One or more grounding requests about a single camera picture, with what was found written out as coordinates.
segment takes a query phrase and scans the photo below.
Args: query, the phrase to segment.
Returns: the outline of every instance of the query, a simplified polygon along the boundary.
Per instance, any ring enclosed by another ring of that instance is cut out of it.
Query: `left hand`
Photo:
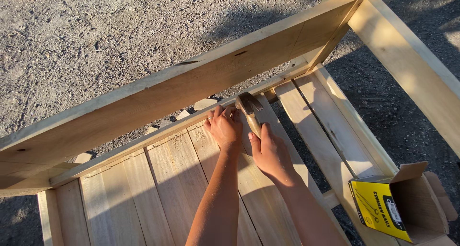
[[[236,142],[241,143],[243,123],[237,108],[228,107],[224,110],[221,105],[218,105],[215,110],[207,113],[207,117],[204,127],[214,137],[220,148]]]

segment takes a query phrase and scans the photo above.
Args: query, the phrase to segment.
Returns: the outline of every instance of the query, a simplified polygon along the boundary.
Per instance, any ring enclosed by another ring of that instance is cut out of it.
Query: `dirt ground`
[[[0,0],[0,136],[221,46],[321,0]],[[383,0],[460,77],[460,0]],[[226,98],[287,64],[213,97]],[[397,165],[422,160],[460,209],[459,159],[407,94],[349,31],[325,67]],[[321,189],[328,184],[283,110],[273,105]],[[192,106],[187,107],[195,112]],[[175,112],[152,119],[159,127]],[[101,145],[101,155],[147,126]],[[354,245],[359,236],[334,209]],[[450,222],[460,245],[460,221]],[[0,198],[0,245],[41,245],[36,196]]]

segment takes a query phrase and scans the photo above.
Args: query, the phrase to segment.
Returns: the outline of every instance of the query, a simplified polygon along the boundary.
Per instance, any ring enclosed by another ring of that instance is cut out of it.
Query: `box flap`
[[[450,202],[449,197],[447,196],[446,191],[444,190],[439,178],[436,176],[436,174],[432,173],[431,171],[426,171],[424,172],[424,174],[431,188],[433,189],[434,194],[436,195],[437,200],[439,201],[444,213],[446,214],[447,220],[457,220],[459,215],[457,211],[455,211],[452,202]]]
[[[394,178],[390,181],[390,184],[421,177],[427,165],[428,162],[426,161],[419,163],[401,164],[398,173],[396,173]]]

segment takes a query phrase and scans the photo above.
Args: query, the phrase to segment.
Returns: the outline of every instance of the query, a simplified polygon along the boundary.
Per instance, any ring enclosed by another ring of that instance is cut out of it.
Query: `wooden bench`
[[[1,138],[2,195],[38,193],[46,245],[183,245],[219,154],[186,116],[77,166],[61,162],[274,66],[289,68],[246,91],[282,137],[296,171],[347,240],[331,208],[347,212],[367,245],[409,245],[363,226],[348,180],[398,171],[323,67],[349,26],[460,154],[460,82],[381,0],[323,0],[184,63]],[[279,101],[332,190],[322,194],[276,117]],[[228,106],[235,97],[220,105]],[[249,131],[247,123],[244,133]],[[290,213],[256,167],[243,135],[238,163],[239,245],[300,245]],[[454,245],[446,236],[426,245]]]

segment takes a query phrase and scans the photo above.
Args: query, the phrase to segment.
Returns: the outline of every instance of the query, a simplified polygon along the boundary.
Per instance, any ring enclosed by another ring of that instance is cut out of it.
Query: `yellow box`
[[[427,162],[402,164],[394,177],[348,182],[361,223],[391,236],[423,243],[448,234],[457,212]]]

